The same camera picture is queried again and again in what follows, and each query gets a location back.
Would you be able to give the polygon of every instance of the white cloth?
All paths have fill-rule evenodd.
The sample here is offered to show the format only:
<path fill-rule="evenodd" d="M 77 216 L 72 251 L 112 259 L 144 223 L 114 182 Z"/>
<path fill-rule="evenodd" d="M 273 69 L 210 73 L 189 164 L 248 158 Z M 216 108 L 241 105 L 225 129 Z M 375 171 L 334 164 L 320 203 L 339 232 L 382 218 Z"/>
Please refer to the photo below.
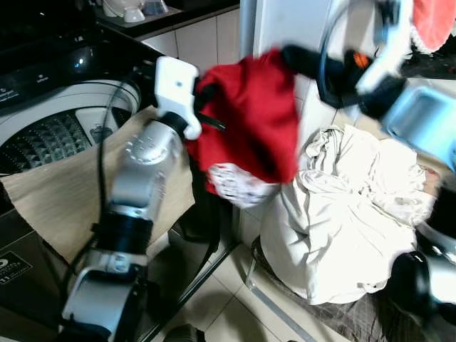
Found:
<path fill-rule="evenodd" d="M 391 141 L 351 126 L 322 130 L 306 148 L 307 170 L 266 211 L 266 259 L 310 304 L 347 303 L 382 289 L 397 255 L 413 250 L 407 223 L 429 212 L 432 200 L 416 200 L 427 198 L 416 154 Z"/>

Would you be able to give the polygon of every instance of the tile floor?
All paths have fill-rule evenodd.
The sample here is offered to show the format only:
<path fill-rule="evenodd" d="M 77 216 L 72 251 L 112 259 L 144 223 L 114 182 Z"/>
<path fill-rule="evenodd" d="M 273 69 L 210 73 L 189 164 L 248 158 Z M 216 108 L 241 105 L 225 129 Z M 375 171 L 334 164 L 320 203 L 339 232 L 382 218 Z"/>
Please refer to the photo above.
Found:
<path fill-rule="evenodd" d="M 207 342 L 309 342 L 244 285 L 249 262 L 249 249 L 239 245 L 152 342 L 162 342 L 169 330 L 184 323 L 204 331 Z M 281 295 L 260 272 L 255 276 L 255 282 L 315 341 L 348 341 Z"/>

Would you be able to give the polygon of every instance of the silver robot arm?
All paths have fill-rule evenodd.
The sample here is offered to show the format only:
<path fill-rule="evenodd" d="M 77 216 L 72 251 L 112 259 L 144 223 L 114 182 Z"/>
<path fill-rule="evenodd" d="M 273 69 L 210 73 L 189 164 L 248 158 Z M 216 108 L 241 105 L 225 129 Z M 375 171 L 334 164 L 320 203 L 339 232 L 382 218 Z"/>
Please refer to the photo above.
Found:
<path fill-rule="evenodd" d="M 201 125 L 192 94 L 197 69 L 170 57 L 157 60 L 158 120 L 127 143 L 97 241 L 64 306 L 58 341 L 134 341 L 145 308 L 147 256 L 166 178 Z"/>

